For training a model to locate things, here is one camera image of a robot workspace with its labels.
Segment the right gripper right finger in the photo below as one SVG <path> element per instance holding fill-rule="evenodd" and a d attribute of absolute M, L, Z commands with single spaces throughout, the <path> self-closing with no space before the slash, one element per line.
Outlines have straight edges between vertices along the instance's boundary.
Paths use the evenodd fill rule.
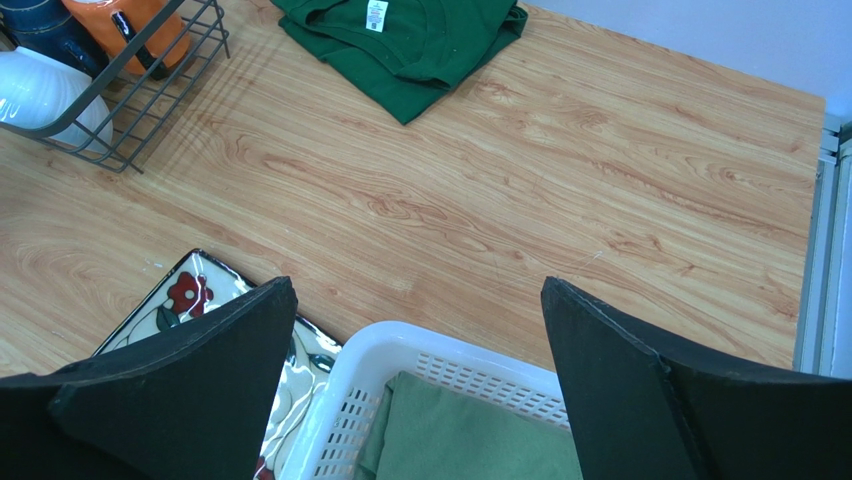
<path fill-rule="evenodd" d="M 847 479 L 851 384 L 736 357 L 549 277 L 541 305 L 587 479 Z"/>

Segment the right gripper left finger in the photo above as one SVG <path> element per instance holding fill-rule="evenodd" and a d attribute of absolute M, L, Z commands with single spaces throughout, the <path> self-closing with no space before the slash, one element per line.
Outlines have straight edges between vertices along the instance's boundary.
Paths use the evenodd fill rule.
<path fill-rule="evenodd" d="M 48 375 L 1 381 L 5 479 L 251 479 L 298 300 L 277 277 Z"/>

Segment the square floral plate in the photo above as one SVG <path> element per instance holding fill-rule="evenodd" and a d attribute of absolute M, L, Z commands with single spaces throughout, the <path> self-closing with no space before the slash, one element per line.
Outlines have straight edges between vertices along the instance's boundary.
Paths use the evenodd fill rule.
<path fill-rule="evenodd" d="M 110 352 L 208 313 L 256 284 L 202 249 L 188 252 L 95 350 Z M 257 479 L 282 479 L 315 396 L 327 383 L 342 343 L 295 317 L 256 467 Z"/>

